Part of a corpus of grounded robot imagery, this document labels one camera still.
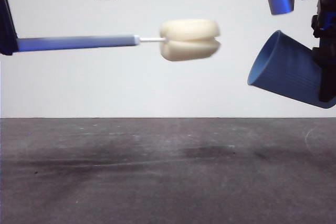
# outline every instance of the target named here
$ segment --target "blue cup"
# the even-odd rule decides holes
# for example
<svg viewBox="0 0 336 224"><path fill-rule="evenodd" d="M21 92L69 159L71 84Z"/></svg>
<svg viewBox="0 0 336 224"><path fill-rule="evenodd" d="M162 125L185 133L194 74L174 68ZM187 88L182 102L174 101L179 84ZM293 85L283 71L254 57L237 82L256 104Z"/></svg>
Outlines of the blue cup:
<svg viewBox="0 0 336 224"><path fill-rule="evenodd" d="M312 50L276 31L266 42L248 77L248 84L264 90L329 109L336 104L320 102L322 70L313 61Z"/></svg>

